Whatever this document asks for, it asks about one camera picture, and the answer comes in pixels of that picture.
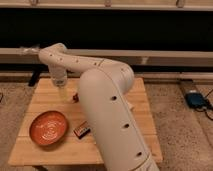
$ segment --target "screw hole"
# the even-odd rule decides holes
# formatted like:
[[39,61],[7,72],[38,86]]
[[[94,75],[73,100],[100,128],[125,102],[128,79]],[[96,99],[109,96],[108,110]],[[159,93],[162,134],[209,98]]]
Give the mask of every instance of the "screw hole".
[[112,100],[112,101],[115,101],[116,99],[117,99],[116,96],[112,96],[112,97],[111,97],[111,100]]
[[136,154],[136,157],[140,157],[142,155],[142,152],[139,152]]
[[124,126],[123,126],[123,128],[129,128],[129,124],[125,124]]

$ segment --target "power strip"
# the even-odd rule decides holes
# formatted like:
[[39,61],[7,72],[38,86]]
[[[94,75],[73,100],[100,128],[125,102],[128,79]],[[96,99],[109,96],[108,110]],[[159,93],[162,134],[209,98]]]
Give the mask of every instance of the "power strip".
[[190,108],[202,108],[207,106],[206,99],[197,89],[193,80],[181,80],[180,88]]

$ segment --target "orange bowl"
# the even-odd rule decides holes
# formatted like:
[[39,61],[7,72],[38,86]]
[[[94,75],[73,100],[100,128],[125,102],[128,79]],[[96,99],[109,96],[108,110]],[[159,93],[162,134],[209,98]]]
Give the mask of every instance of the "orange bowl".
[[58,111],[47,111],[37,116],[29,130],[30,138],[40,146],[59,141],[68,129],[65,116]]

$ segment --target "cable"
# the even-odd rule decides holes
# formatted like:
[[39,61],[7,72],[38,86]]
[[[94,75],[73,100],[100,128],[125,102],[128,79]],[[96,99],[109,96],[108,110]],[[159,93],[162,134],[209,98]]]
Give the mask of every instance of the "cable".
[[4,97],[4,94],[3,94],[3,93],[0,93],[0,103],[1,103],[1,101],[2,101],[2,99],[3,99],[3,97]]
[[206,114],[207,118],[209,118],[211,121],[213,121],[213,115],[210,116],[209,113],[208,113],[208,110],[205,110],[204,113]]
[[212,92],[213,92],[213,89],[207,93],[207,95],[205,96],[205,98],[207,98]]
[[211,104],[211,102],[209,101],[209,99],[207,99],[207,97],[213,92],[213,89],[210,90],[206,96],[204,97],[205,98],[205,102],[206,102],[206,105],[203,106],[202,108],[195,108],[195,111],[197,112],[204,112],[206,117],[208,119],[210,119],[211,121],[213,121],[213,114],[212,116],[210,115],[210,112],[209,111],[212,111],[211,113],[213,113],[213,106]]

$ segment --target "floor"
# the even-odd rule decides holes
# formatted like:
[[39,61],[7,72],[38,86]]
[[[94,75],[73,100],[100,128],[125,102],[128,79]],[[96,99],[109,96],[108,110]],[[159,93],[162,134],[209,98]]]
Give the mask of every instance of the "floor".
[[[4,97],[0,103],[0,171],[33,171],[32,167],[11,167],[8,157],[18,134],[24,112],[35,87],[24,80],[0,81]],[[205,95],[213,84],[202,82],[199,90]],[[164,161],[162,171],[212,171],[213,121],[204,113],[189,109],[176,82],[149,81],[145,83],[151,111]],[[213,104],[213,93],[209,96]],[[49,170],[104,171],[102,166],[48,167]]]

